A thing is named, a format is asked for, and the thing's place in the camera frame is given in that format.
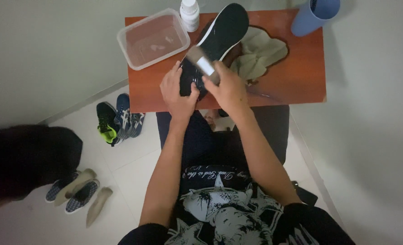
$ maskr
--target plastic container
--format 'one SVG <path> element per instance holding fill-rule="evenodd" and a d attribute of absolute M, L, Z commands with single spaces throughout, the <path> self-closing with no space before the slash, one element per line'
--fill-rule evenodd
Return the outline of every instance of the plastic container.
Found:
<path fill-rule="evenodd" d="M 121 29 L 117 41 L 133 70 L 182 52 L 191 42 L 179 13 L 167 8 Z"/>
<path fill-rule="evenodd" d="M 182 0 L 180 16 L 187 32 L 194 32 L 200 25 L 200 8 L 196 0 Z"/>

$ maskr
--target black shoe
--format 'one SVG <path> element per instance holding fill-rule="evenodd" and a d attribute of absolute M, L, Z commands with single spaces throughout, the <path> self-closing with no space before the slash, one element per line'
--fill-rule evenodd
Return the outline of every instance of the black shoe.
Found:
<path fill-rule="evenodd" d="M 106 102 L 97 104 L 97 117 L 99 118 L 99 125 L 97 129 L 103 139 L 112 147 L 120 143 L 121 138 L 117 137 L 120 131 L 120 126 L 114 122 L 116 110 Z"/>
<path fill-rule="evenodd" d="M 210 24 L 204 28 L 203 36 L 197 44 L 211 61 L 222 61 L 226 54 L 244 37 L 249 26 L 248 14 L 244 7 L 237 3 L 227 5 Z M 183 58 L 182 76 L 180 77 L 180 95 L 191 94 L 191 83 L 195 82 L 200 90 L 198 100 L 208 92 L 204 88 L 201 77 L 203 73 L 197 69 L 187 58 Z"/>

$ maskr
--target white label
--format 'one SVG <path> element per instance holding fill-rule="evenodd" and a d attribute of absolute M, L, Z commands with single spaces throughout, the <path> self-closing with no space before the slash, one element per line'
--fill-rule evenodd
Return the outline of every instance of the white label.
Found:
<path fill-rule="evenodd" d="M 201 57 L 197 61 L 198 66 L 203 70 L 206 75 L 210 76 L 214 73 L 215 69 L 209 64 L 208 60 L 204 57 Z"/>

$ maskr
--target blue sneaker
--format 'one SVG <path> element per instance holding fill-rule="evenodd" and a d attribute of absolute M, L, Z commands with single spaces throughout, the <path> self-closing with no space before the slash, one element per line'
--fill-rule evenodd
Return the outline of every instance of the blue sneaker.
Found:
<path fill-rule="evenodd" d="M 117 97 L 117 114 L 114 122 L 120 126 L 117 137 L 125 140 L 130 135 L 130 99 L 128 94 L 121 94 Z"/>
<path fill-rule="evenodd" d="M 141 129 L 143 128 L 145 113 L 132 113 L 130 115 L 130 134 L 131 138 L 137 137 L 141 133 Z"/>

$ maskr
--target wooden board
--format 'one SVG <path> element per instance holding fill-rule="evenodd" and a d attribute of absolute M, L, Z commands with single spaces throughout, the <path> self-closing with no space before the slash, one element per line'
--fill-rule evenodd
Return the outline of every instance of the wooden board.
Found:
<path fill-rule="evenodd" d="M 305 37 L 295 37 L 291 33 L 291 23 L 298 10 L 248 11 L 250 25 L 258 26 L 271 37 L 278 38 L 288 45 L 287 57 L 271 66 L 268 73 L 259 78 L 258 90 L 275 99 L 248 94 L 250 106 L 320 103 L 324 102 L 325 64 L 322 28 Z M 196 44 L 203 27 L 216 17 L 217 13 L 200 14 L 200 27 L 188 33 L 191 45 Z M 144 17 L 125 18 L 126 26 Z M 186 51 L 178 53 L 159 63 L 139 71 L 129 66 L 130 110 L 134 113 L 166 111 L 159 85 L 164 75 L 177 60 L 182 60 Z M 207 94 L 197 103 L 196 109 L 220 108 L 215 98 Z"/>

